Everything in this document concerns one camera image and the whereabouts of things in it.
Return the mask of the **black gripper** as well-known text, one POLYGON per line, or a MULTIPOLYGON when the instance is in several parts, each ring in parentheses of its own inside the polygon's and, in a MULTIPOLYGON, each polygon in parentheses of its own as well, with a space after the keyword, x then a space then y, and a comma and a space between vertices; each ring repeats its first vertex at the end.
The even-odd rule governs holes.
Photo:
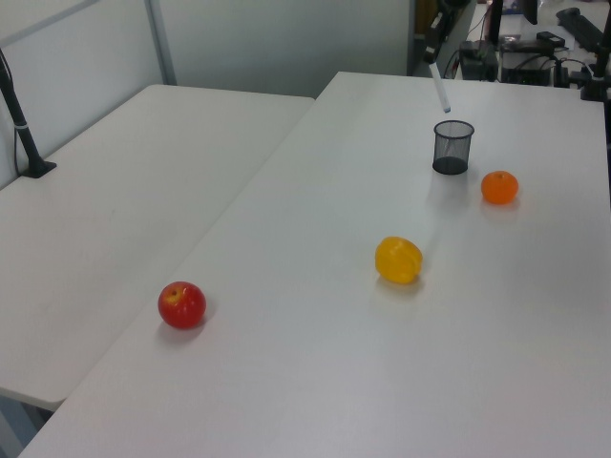
POLYGON ((466 8, 470 0, 438 0, 437 6, 440 12, 432 20, 425 34, 425 50, 423 60, 426 63, 434 63, 439 54, 441 44, 444 40, 445 14, 451 14, 466 8))

